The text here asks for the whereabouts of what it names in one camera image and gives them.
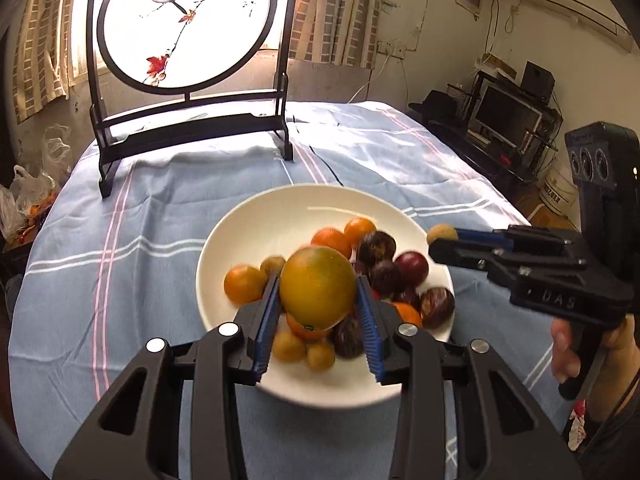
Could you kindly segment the person's right hand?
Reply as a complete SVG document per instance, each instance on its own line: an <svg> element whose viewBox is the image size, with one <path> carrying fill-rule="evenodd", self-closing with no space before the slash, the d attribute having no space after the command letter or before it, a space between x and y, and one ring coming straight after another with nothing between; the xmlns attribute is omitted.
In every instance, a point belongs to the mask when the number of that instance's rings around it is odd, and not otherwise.
<svg viewBox="0 0 640 480"><path fill-rule="evenodd" d="M582 362L570 348L573 333L569 322L556 318L551 324L551 336L551 371L562 384L568 378L578 376ZM601 347L606 356L586 401L587 412L594 422L604 422L613 412L619 412L631 398L632 392L622 400L639 369L639 349L634 340L634 316L628 314L616 330L605 333Z"/></svg>

